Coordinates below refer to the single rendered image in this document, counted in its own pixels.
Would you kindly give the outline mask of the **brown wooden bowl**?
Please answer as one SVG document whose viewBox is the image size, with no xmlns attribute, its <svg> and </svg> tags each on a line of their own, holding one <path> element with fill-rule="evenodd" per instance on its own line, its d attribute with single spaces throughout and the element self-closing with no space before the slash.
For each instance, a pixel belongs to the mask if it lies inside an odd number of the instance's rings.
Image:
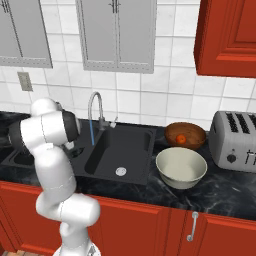
<svg viewBox="0 0 256 256">
<path fill-rule="evenodd" d="M 184 134 L 186 136 L 185 144 L 178 144 L 176 136 Z M 172 147 L 183 147 L 192 150 L 200 148 L 206 141 L 206 132 L 193 123 L 188 122 L 175 122 L 169 124 L 164 129 L 165 139 Z"/>
</svg>

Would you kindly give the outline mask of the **black double sink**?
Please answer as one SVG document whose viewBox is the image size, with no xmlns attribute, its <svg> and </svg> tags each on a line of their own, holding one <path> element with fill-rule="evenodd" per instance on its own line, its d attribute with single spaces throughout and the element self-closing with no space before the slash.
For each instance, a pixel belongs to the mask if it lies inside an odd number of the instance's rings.
<svg viewBox="0 0 256 256">
<path fill-rule="evenodd" d="M 90 125 L 80 122 L 81 133 L 72 150 L 63 146 L 75 178 L 77 176 L 104 180 L 146 184 L 154 146 L 155 131 L 116 125 L 100 130 L 93 124 L 95 145 L 92 146 Z M 124 167 L 127 173 L 117 176 L 116 169 Z"/>
</svg>

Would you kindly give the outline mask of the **grey curved sink faucet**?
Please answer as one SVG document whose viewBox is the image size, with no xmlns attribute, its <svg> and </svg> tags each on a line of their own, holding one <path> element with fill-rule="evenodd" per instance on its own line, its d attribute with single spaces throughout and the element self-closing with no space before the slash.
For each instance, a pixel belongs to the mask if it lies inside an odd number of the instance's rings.
<svg viewBox="0 0 256 256">
<path fill-rule="evenodd" d="M 93 92 L 90 96 L 89 102 L 88 102 L 88 119 L 92 120 L 92 105 L 94 98 L 98 98 L 98 106 L 99 106 L 99 129 L 104 130 L 106 127 L 115 128 L 117 125 L 118 118 L 115 118 L 112 122 L 108 122 L 105 120 L 105 117 L 103 115 L 103 101 L 101 94 L 97 91 Z"/>
</svg>

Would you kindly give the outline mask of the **silver toaster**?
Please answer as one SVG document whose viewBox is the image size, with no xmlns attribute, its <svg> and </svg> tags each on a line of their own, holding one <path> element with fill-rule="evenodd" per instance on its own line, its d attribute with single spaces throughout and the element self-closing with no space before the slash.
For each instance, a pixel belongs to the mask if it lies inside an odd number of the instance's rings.
<svg viewBox="0 0 256 256">
<path fill-rule="evenodd" d="M 218 167 L 256 173 L 256 113 L 217 111 L 208 145 Z"/>
</svg>

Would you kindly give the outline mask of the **blue water stream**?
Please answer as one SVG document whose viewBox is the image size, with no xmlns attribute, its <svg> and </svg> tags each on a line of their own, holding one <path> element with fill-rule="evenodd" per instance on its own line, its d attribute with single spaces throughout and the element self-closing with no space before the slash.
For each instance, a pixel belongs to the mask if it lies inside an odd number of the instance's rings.
<svg viewBox="0 0 256 256">
<path fill-rule="evenodd" d="M 92 114 L 89 117 L 89 125 L 90 125 L 90 134 L 91 134 L 91 143 L 92 143 L 92 146 L 94 146 L 95 136 L 94 136 L 94 130 L 93 130 L 93 123 L 92 123 Z"/>
</svg>

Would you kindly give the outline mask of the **cream ceramic bowl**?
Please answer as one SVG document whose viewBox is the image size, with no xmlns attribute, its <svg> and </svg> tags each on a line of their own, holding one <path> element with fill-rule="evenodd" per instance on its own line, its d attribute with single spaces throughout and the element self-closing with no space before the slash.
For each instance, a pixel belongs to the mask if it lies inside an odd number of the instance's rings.
<svg viewBox="0 0 256 256">
<path fill-rule="evenodd" d="M 181 147 L 162 150 L 156 156 L 156 167 L 167 185 L 180 190 L 194 187 L 208 170 L 206 160 L 199 153 Z"/>
</svg>

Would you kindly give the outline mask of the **red wall cabinet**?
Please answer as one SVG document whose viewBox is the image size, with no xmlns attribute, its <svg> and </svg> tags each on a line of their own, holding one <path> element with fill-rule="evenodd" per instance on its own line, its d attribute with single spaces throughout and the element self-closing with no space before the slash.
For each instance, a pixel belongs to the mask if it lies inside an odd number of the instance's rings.
<svg viewBox="0 0 256 256">
<path fill-rule="evenodd" d="M 256 0 L 201 0 L 194 61 L 198 75 L 256 78 Z"/>
</svg>

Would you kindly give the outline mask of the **grey wall outlet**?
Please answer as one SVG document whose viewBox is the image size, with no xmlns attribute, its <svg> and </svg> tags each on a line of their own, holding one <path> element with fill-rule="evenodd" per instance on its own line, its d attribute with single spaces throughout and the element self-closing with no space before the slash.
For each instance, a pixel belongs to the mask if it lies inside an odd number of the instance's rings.
<svg viewBox="0 0 256 256">
<path fill-rule="evenodd" d="M 21 89 L 23 91 L 32 91 L 32 83 L 28 72 L 18 72 Z"/>
</svg>

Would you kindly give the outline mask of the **red under-sink cabinet front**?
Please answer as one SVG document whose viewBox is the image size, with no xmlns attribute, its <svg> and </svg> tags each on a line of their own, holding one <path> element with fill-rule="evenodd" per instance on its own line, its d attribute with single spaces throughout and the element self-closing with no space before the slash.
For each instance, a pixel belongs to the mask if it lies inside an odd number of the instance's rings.
<svg viewBox="0 0 256 256">
<path fill-rule="evenodd" d="M 0 251 L 52 256 L 60 247 L 59 223 L 36 213 L 42 190 L 0 181 Z M 166 207 L 96 198 L 100 218 L 88 233 L 102 256 L 177 256 L 180 232 Z"/>
</svg>

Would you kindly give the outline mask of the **grey wall cabinet door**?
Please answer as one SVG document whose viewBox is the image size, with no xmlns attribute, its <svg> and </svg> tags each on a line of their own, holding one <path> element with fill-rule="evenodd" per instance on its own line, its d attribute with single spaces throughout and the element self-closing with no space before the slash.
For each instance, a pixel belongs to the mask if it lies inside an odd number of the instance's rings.
<svg viewBox="0 0 256 256">
<path fill-rule="evenodd" d="M 156 0 L 119 0 L 118 68 L 130 73 L 154 70 Z"/>
<path fill-rule="evenodd" d="M 20 58 L 21 50 L 10 10 L 5 13 L 0 0 L 0 65 L 18 66 Z"/>
<path fill-rule="evenodd" d="M 6 0 L 18 45 L 17 66 L 52 68 L 40 0 Z"/>
<path fill-rule="evenodd" d="M 76 0 L 81 50 L 85 70 L 117 68 L 115 13 L 112 0 Z"/>
</svg>

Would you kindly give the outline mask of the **red base cabinet door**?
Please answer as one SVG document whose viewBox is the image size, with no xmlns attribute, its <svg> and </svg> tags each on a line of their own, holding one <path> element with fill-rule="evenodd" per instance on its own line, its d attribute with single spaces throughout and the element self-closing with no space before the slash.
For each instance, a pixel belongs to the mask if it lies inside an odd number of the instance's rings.
<svg viewBox="0 0 256 256">
<path fill-rule="evenodd" d="M 256 256 L 256 221 L 199 213 L 192 242 L 192 213 L 185 219 L 179 256 Z"/>
</svg>

